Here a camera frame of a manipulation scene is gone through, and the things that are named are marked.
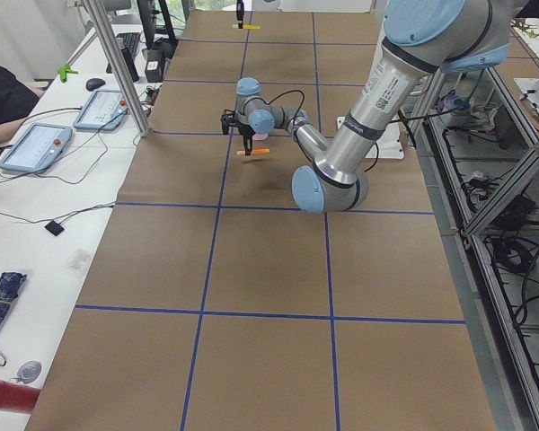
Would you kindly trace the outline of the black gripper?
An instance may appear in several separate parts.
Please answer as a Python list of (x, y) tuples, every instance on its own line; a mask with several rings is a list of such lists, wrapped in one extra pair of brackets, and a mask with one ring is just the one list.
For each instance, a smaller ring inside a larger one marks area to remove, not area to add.
[(236, 1), (236, 19), (237, 19), (237, 28), (243, 28), (243, 12), (244, 12), (244, 2), (243, 0)]
[(252, 154), (252, 137), (254, 130), (252, 127), (238, 119), (235, 110), (224, 109), (220, 117), (221, 129), (223, 135), (228, 135), (231, 128), (236, 128), (243, 137), (243, 150), (246, 156)]

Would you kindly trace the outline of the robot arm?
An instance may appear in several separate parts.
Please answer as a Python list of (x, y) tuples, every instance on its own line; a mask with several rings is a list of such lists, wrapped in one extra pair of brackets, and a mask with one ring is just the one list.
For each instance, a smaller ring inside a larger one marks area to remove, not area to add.
[(419, 79), (503, 62), (516, 9), (513, 1), (390, 1), (382, 56), (333, 139), (322, 136), (303, 110), (262, 99), (259, 82), (250, 77), (238, 81), (235, 109), (222, 114), (222, 131), (237, 128), (247, 154), (254, 135), (287, 131), (310, 161), (292, 177), (296, 205), (312, 214), (349, 210), (368, 193), (362, 161)]

